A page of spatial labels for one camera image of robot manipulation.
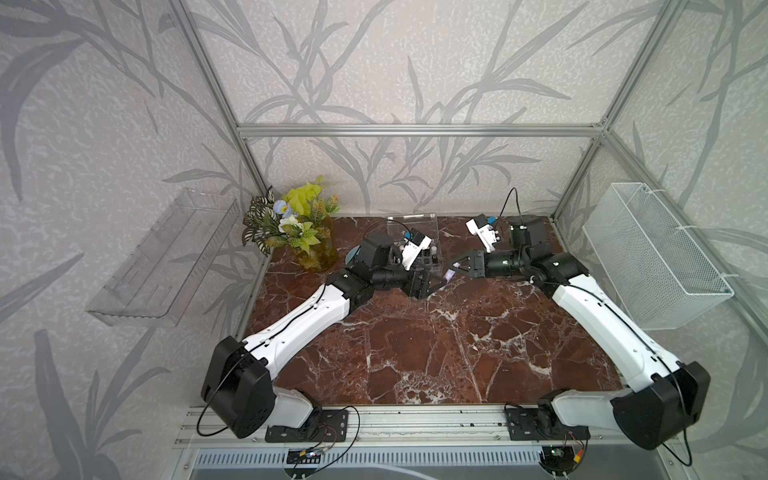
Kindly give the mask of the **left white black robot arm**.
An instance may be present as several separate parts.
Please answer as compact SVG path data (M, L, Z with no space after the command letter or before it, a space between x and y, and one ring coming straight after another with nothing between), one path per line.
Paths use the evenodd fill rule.
M399 289L423 300L442 288L445 279L418 262L432 244L418 230L406 234L401 246L383 232L364 237L345 266L296 309L243 340L228 336L216 345L201 391L204 408L239 439L261 427L315 433L321 406L297 390L276 387L276 377L305 346L376 292Z

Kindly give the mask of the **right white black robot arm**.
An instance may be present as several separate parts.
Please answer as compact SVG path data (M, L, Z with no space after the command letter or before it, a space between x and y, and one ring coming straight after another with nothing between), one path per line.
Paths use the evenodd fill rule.
M557 439L579 429L622 433L635 445L654 450L676 435L686 435L702 413L711 377L697 362L685 364L638 327L603 292L589 270L567 252L551 250L538 217L509 224L508 250L494 217L467 221L482 248L452 261L466 277L525 280L571 315L609 356L623 379L613 392L558 390L540 398L519 417L523 430Z

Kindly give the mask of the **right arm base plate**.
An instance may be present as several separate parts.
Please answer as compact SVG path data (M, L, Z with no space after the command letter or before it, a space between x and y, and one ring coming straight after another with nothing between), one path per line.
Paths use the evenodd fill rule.
M533 407L523 407L514 403L504 405L503 414L509 437L512 441L557 441L591 438L586 426L567 426L557 417L553 401L565 389L555 390L540 399Z

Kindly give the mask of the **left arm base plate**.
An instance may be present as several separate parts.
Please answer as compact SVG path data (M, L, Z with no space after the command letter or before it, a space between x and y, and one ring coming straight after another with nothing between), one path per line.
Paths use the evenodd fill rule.
M346 440L349 411L324 407L298 390L280 391L266 426L267 443L334 443Z

